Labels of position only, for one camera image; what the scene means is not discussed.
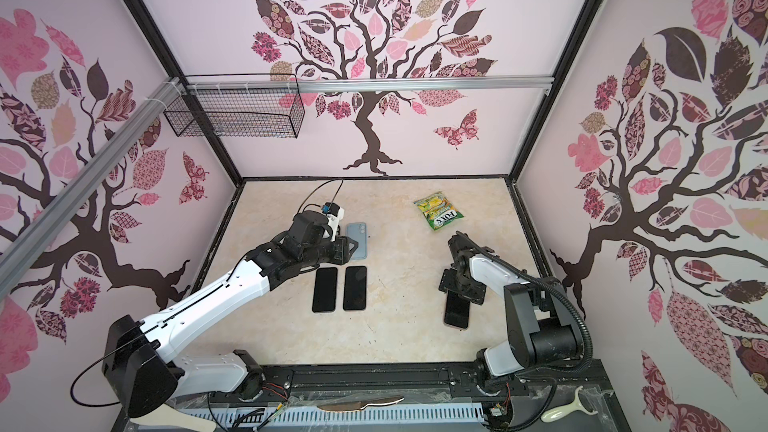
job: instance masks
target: knife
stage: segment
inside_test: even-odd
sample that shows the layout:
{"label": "knife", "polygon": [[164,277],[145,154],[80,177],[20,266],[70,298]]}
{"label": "knife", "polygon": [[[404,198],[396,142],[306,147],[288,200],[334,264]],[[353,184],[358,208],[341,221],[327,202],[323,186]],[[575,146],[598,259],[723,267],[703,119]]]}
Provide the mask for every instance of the knife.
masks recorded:
{"label": "knife", "polygon": [[402,402],[405,398],[401,395],[385,397],[382,399],[358,400],[355,402],[342,402],[340,404],[318,405],[317,408],[325,412],[356,412],[366,407],[386,407]]}

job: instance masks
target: phone screen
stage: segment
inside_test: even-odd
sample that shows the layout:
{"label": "phone screen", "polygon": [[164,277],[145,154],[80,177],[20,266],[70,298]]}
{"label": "phone screen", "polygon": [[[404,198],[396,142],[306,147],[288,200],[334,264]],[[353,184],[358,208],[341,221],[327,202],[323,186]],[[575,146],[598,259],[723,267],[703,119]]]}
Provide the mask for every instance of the phone screen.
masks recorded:
{"label": "phone screen", "polygon": [[446,299],[446,316],[443,321],[452,327],[466,329],[469,327],[469,301],[448,291]]}
{"label": "phone screen", "polygon": [[344,276],[344,310],[361,311],[366,308],[368,269],[364,265],[347,267]]}
{"label": "phone screen", "polygon": [[312,298],[312,312],[333,312],[336,310],[336,282],[339,269],[318,268],[315,274],[315,295]]}

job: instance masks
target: snack bag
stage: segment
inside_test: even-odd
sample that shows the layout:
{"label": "snack bag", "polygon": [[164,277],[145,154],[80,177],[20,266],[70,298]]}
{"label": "snack bag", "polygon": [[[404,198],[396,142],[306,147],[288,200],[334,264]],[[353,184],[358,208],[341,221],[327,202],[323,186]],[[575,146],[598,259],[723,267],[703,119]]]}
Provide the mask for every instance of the snack bag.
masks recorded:
{"label": "snack bag", "polygon": [[427,219],[433,230],[437,230],[457,218],[464,217],[461,212],[448,202],[442,192],[435,192],[429,197],[415,201],[414,204],[424,213],[424,218]]}

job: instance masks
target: black mesh basket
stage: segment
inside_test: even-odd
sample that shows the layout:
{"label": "black mesh basket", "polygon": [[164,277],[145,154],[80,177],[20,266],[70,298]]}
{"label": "black mesh basket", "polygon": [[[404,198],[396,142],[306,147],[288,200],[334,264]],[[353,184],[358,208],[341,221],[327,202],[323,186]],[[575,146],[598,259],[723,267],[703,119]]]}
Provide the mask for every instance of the black mesh basket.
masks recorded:
{"label": "black mesh basket", "polygon": [[299,136],[304,119],[304,104],[295,74],[248,74],[286,77],[278,86],[255,82],[226,82],[203,87],[191,85],[165,110],[165,118],[179,137],[202,136],[193,112],[202,112],[210,120],[217,136],[291,137]]}

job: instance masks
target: blue phone case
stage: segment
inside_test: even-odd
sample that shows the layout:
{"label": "blue phone case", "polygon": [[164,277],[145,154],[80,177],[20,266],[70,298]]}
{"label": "blue phone case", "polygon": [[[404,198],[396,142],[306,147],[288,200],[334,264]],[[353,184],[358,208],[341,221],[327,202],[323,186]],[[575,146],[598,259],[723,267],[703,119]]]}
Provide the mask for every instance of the blue phone case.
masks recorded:
{"label": "blue phone case", "polygon": [[352,254],[352,260],[360,260],[368,257],[368,227],[365,222],[355,222],[347,224],[346,236],[359,244],[355,253]]}

